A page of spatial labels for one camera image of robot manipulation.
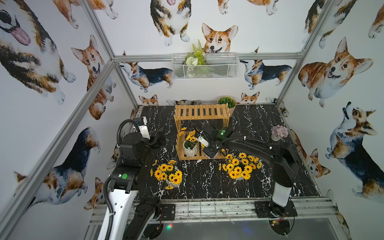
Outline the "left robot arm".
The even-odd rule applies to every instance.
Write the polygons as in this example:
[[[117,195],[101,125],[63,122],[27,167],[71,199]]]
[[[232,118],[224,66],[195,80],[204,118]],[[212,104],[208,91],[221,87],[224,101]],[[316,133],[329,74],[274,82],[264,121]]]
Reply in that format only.
[[[107,212],[99,233],[100,240],[139,240],[144,235],[149,222],[161,215],[160,198],[144,197],[133,206],[139,192],[140,171],[151,158],[153,147],[162,144],[164,131],[150,136],[147,118],[124,120],[117,131],[117,148],[120,156],[115,169],[105,181],[103,195]],[[131,208],[134,218],[129,221]]]

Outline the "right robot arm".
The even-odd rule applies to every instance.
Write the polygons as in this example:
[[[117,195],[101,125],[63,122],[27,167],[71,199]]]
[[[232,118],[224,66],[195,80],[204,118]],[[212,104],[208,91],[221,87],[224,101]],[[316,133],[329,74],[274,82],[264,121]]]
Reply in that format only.
[[[192,124],[192,128],[197,132],[199,142],[205,146],[204,153],[209,158],[218,153],[244,153],[267,163],[272,168],[274,181],[269,211],[286,210],[300,168],[299,155],[291,145],[264,142],[227,127],[215,129],[212,125],[207,125],[200,128]]]

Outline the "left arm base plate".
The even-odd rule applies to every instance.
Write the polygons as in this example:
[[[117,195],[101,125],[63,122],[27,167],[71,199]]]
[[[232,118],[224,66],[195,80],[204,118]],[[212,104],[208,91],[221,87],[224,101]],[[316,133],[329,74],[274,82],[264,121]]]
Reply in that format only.
[[[161,204],[159,213],[156,214],[157,221],[173,221],[176,215],[175,204]]]

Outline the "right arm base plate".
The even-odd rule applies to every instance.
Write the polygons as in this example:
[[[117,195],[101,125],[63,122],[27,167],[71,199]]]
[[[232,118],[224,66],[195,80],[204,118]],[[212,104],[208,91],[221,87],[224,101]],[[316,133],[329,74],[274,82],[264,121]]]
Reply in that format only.
[[[254,206],[258,218],[275,219],[298,216],[294,203],[291,200],[288,201],[285,207],[281,207],[273,201],[256,201]]]

